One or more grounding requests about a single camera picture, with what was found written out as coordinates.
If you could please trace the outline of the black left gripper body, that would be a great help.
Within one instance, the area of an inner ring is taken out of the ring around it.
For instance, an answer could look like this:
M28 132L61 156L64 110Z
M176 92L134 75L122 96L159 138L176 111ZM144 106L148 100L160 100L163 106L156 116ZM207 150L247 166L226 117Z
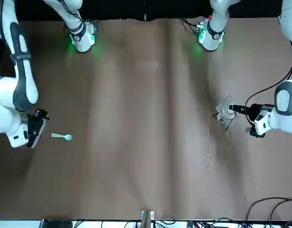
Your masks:
M263 106L264 106L263 104L252 104L249 107L249 119L255 120L257 116L259 115Z

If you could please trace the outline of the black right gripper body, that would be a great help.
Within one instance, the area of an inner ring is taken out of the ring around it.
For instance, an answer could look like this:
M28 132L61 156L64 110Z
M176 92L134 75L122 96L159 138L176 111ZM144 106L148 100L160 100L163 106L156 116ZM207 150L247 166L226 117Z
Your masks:
M28 140L37 141L45 128L47 118L28 116Z

